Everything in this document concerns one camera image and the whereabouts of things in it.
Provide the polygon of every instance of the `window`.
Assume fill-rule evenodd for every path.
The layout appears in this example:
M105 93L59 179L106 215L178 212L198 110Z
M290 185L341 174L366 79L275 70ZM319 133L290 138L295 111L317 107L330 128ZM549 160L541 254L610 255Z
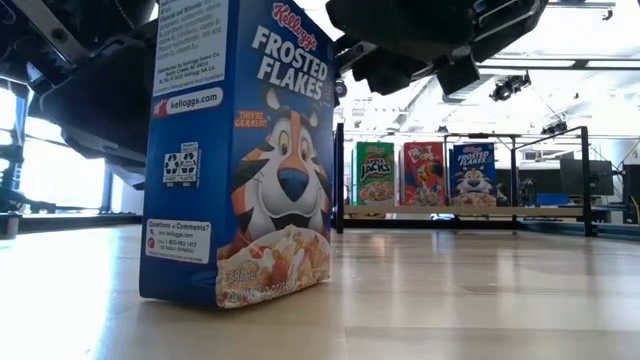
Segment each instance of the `window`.
M16 116L16 98L0 90L0 144L11 143L9 130ZM60 127L27 118L24 164L19 190L28 198L59 206L99 208L102 205L103 159L87 160L64 145ZM7 162L0 160L0 170Z

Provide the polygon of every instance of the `blue cereal box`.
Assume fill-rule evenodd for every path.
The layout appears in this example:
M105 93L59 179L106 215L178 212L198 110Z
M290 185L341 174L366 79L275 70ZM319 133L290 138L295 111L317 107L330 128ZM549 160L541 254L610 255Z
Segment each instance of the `blue cereal box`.
M329 278L334 74L293 1L160 2L143 297L235 308Z
M455 145L451 154L451 205L495 207L493 144Z

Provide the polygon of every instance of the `wooden shelf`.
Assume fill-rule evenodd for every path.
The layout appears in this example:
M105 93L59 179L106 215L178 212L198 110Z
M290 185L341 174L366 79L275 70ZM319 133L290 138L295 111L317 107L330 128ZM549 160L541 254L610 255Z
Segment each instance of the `wooden shelf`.
M521 216L582 216L582 208L521 208L521 207L466 207L466 206L345 206L345 214L454 214L521 215Z

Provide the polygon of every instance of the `wooden floor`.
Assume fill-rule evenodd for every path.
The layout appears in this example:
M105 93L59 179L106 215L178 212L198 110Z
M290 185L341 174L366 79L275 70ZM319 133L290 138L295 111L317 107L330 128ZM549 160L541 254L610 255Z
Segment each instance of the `wooden floor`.
M139 235L0 242L0 359L640 359L640 244L350 231L329 282L217 312L140 299Z

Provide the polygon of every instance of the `tony the tiger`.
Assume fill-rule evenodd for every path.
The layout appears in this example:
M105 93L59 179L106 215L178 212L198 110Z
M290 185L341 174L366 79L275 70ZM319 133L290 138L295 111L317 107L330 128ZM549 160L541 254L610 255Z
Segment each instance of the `tony the tiger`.
M265 143L247 154L232 177L233 211L238 219L234 241L218 252L225 259L260 237L287 225L307 228L328 238L330 183L318 162L306 117L282 105L274 89L266 103L275 116Z
M456 186L456 189L460 194L471 192L489 194L491 192L493 185L491 185L490 180L482 173L484 167L477 169L472 168L471 170L467 170L465 167L463 170L466 172L458 179L459 184Z

